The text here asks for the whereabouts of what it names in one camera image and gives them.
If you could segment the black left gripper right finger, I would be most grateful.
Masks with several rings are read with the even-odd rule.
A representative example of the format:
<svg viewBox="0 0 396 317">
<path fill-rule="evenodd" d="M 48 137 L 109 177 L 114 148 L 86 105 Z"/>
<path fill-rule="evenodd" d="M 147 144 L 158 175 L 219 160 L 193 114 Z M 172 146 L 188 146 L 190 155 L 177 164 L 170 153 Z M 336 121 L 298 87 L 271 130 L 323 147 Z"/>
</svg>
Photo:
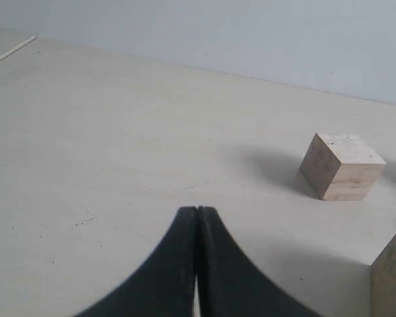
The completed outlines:
<svg viewBox="0 0 396 317">
<path fill-rule="evenodd" d="M 242 252 L 214 207 L 198 208 L 196 269 L 202 316 L 316 316 Z"/>
</svg>

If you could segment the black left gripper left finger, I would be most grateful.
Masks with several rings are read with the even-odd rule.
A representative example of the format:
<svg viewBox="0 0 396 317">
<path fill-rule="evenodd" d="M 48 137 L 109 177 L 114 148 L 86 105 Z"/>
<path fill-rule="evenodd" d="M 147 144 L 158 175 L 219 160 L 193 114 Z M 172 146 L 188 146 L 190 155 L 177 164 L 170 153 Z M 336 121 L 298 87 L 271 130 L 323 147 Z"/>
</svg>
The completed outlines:
<svg viewBox="0 0 396 317">
<path fill-rule="evenodd" d="M 193 316 L 197 208 L 181 207 L 152 254 L 79 316 Z"/>
</svg>

